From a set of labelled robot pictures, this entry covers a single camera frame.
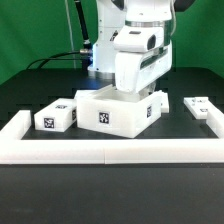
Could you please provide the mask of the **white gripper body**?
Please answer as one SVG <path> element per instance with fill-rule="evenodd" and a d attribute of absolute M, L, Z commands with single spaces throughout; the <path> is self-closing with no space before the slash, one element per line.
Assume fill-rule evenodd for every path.
<path fill-rule="evenodd" d="M 119 91 L 138 93 L 170 70 L 172 42 L 163 27 L 124 26 L 114 39 L 115 83 Z"/>

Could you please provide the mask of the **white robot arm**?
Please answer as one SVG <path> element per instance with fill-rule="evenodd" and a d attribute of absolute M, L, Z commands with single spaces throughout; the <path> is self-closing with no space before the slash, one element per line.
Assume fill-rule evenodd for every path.
<path fill-rule="evenodd" d="M 96 0 L 98 39 L 89 73 L 113 78 L 126 93 L 149 87 L 171 69 L 176 14 L 195 1 Z"/>

